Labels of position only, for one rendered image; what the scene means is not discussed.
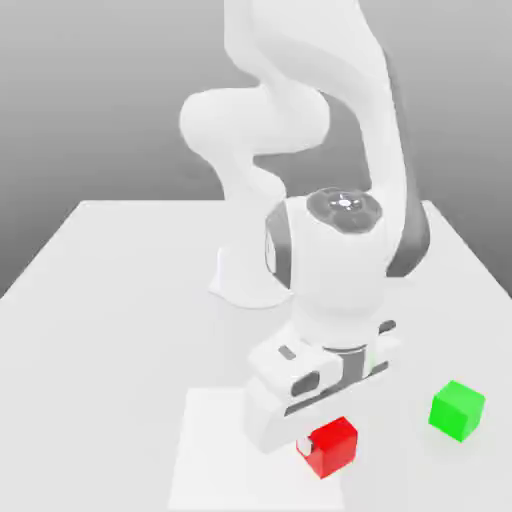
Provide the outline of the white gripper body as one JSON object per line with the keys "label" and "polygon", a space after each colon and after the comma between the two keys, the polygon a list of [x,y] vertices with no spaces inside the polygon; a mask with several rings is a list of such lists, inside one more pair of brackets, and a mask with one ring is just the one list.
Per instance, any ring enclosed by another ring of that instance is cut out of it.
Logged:
{"label": "white gripper body", "polygon": [[253,374],[244,396],[247,438],[271,453],[340,417],[343,406],[389,368],[399,346],[396,338],[380,338],[377,364],[363,378],[360,352],[336,353],[298,338],[261,343],[248,358]]}

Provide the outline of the small red cube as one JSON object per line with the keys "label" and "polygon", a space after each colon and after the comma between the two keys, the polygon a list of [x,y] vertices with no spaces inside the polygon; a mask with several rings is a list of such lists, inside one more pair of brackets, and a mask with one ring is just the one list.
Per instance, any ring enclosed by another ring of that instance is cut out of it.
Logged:
{"label": "small red cube", "polygon": [[358,431],[345,417],[325,424],[308,436],[313,441],[313,452],[309,457],[302,457],[320,479],[330,476],[355,458]]}

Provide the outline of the small green cube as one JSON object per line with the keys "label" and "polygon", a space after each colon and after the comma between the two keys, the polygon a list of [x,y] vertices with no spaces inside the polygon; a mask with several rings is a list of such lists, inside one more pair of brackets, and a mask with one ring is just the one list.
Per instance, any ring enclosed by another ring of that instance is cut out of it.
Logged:
{"label": "small green cube", "polygon": [[451,380],[434,395],[428,423],[463,442],[478,427],[485,402],[483,394]]}

